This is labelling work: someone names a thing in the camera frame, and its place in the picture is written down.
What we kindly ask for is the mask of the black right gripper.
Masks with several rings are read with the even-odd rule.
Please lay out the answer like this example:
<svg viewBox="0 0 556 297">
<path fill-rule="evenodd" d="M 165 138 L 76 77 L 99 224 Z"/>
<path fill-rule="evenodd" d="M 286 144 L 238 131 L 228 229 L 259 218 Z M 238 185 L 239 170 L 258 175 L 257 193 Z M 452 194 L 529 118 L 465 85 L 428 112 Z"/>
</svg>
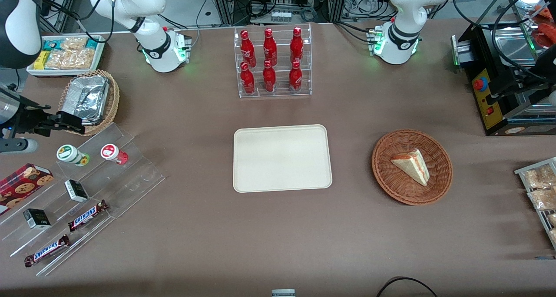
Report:
<svg viewBox="0 0 556 297">
<path fill-rule="evenodd" d="M 56 113 L 56 115 L 52 115 L 45 112 L 51 108 L 50 105 L 42 106 L 29 99 L 20 99 L 18 111 L 9 120 L 11 137 L 14 138 L 16 133 L 38 134 L 49 137 L 51 130 L 60 129 L 79 135 L 86 133 L 81 118 L 70 113 Z"/>
</svg>

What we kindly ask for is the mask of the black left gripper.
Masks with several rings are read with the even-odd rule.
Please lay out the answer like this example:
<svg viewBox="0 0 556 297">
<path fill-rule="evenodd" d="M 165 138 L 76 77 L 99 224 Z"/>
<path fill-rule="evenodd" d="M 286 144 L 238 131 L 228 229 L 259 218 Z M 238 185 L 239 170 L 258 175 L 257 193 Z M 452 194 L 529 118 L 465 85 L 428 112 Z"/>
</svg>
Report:
<svg viewBox="0 0 556 297">
<path fill-rule="evenodd" d="M 532 76 L 527 76 L 522 71 L 515 71 L 518 82 L 516 99 L 518 103 L 547 103 L 549 85 Z"/>
</svg>

